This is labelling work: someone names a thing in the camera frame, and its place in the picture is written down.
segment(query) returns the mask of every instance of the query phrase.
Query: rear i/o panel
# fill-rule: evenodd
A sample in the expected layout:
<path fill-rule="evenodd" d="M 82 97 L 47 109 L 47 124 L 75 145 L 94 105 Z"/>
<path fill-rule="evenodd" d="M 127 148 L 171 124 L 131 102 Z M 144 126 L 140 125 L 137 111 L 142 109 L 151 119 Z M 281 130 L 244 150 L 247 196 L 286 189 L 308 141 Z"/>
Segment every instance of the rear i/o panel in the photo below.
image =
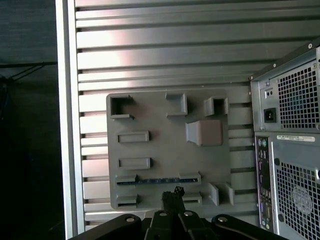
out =
<path fill-rule="evenodd" d="M 270 181 L 269 139 L 268 137 L 257 136 L 255 140 L 260 225 L 267 231 L 273 232 L 274 226 Z"/>

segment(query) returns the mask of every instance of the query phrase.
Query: fan grille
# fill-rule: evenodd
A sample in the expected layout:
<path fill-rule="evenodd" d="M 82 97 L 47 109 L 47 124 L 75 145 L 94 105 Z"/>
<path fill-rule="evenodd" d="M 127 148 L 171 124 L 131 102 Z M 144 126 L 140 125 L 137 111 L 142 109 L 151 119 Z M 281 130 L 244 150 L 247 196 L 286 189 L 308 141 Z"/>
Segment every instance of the fan grille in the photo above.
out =
<path fill-rule="evenodd" d="M 284 222 L 305 239 L 320 240 L 320 184 L 316 183 L 316 173 L 282 162 L 276 177 Z"/>
<path fill-rule="evenodd" d="M 278 81 L 280 121 L 285 129 L 314 129 L 320 122 L 316 70 L 307 67 Z"/>

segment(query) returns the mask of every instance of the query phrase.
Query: dark background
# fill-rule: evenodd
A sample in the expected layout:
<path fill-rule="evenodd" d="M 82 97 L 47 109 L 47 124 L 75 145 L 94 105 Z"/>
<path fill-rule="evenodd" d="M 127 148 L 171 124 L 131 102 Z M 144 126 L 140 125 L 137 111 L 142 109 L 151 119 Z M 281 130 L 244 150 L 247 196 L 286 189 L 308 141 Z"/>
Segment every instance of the dark background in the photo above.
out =
<path fill-rule="evenodd" d="M 57 61 L 54 0 L 0 0 L 0 10 L 0 65 Z M 0 74 L 25 69 L 0 68 Z M 8 91 L 0 132 L 5 229 L 13 239 L 62 239 L 58 65 Z"/>

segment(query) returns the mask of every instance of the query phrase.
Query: computer tower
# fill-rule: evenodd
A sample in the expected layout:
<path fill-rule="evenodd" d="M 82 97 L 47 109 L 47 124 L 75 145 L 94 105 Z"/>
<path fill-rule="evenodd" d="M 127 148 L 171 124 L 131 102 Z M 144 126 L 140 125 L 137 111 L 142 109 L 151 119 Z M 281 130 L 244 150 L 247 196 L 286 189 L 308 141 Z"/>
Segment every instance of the computer tower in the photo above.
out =
<path fill-rule="evenodd" d="M 320 38 L 249 77 L 260 226 L 320 239 Z"/>

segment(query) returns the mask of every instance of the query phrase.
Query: silver metal frame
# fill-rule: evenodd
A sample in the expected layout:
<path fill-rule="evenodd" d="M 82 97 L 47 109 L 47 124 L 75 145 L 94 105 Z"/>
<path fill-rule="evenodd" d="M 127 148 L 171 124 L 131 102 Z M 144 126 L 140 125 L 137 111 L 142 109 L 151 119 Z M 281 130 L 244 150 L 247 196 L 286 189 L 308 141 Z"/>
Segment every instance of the silver metal frame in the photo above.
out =
<path fill-rule="evenodd" d="M 85 229 L 82 194 L 75 4 L 56 0 L 64 225 L 67 239 Z"/>

